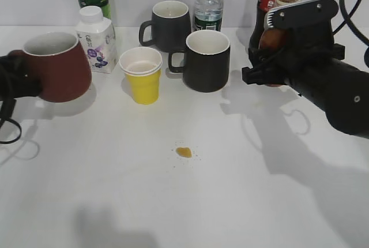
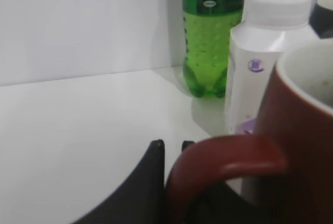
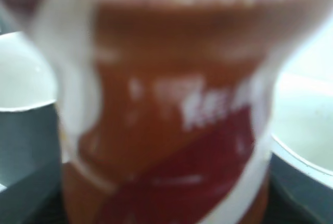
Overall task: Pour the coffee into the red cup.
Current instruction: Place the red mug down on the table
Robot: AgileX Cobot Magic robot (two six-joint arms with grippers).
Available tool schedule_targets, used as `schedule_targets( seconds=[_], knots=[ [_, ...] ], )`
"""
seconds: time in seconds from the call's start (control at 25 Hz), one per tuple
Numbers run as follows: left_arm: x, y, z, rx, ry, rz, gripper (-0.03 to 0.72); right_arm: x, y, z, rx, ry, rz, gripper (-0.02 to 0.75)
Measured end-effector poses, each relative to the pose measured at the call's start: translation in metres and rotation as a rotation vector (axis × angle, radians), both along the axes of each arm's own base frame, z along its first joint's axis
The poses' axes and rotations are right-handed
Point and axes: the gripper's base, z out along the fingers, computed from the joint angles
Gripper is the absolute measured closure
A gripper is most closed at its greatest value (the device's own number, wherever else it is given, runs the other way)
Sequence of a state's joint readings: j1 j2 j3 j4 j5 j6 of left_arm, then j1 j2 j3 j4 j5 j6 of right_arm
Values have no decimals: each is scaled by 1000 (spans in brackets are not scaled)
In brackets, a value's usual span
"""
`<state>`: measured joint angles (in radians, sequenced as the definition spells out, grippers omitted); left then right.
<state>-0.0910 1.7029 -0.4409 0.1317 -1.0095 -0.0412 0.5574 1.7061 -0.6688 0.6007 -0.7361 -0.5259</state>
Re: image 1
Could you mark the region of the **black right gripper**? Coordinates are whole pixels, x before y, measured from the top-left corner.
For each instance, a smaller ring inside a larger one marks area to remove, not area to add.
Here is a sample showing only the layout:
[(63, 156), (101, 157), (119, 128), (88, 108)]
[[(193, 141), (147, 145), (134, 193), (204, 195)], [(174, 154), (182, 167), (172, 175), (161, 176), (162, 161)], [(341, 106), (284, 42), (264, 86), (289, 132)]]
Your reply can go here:
[(322, 46), (296, 47), (292, 33), (282, 29), (268, 29), (260, 39), (259, 48), (249, 52), (252, 67), (242, 69), (242, 80), (248, 84), (279, 87), (287, 85), (292, 74), (302, 71), (313, 59), (345, 58), (345, 47), (334, 43)]

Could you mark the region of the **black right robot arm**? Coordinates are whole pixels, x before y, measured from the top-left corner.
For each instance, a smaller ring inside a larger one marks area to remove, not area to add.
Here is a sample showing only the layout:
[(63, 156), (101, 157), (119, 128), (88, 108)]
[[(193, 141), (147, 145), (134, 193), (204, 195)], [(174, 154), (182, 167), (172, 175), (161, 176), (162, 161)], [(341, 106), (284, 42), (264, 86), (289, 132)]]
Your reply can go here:
[(368, 73), (336, 59), (328, 33), (290, 30), (283, 39), (259, 50), (242, 80), (289, 86), (324, 111), (336, 130), (368, 138)]

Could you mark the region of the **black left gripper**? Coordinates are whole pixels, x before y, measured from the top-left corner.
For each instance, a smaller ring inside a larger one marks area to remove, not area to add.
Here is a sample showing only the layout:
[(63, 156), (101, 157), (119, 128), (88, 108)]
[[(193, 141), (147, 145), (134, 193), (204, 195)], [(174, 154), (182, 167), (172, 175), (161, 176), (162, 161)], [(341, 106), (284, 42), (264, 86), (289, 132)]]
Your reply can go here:
[(37, 97), (42, 90), (41, 79), (23, 51), (13, 50), (1, 56), (1, 101)]

